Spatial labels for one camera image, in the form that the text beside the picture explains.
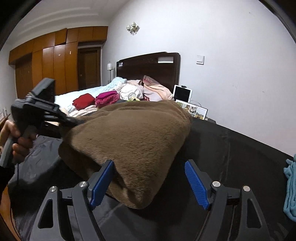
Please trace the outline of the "black jacket forearm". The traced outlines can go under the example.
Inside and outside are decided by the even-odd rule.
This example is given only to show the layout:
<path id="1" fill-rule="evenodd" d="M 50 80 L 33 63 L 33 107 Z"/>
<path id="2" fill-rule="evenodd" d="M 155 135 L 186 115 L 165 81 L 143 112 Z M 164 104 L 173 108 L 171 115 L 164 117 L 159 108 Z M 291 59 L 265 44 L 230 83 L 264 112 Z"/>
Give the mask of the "black jacket forearm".
<path id="1" fill-rule="evenodd" d="M 0 166 L 0 202 L 4 189 L 15 173 L 15 165 L 9 163 L 5 168 Z"/>

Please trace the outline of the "person left hand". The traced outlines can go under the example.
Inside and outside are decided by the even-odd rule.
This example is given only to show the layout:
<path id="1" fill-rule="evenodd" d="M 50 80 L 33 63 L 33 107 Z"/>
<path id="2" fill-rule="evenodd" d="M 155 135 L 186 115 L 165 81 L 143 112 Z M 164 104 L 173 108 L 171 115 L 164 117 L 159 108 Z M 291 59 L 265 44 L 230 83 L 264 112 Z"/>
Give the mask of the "person left hand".
<path id="1" fill-rule="evenodd" d="M 14 161 L 18 164 L 22 163 L 29 154 L 30 149 L 32 149 L 37 134 L 34 131 L 29 131 L 28 137 L 21 136 L 16 124 L 12 120 L 6 120 L 4 127 L 1 129 L 1 155 L 3 154 L 4 144 L 7 142 L 9 136 L 17 139 L 17 142 L 11 146 Z"/>

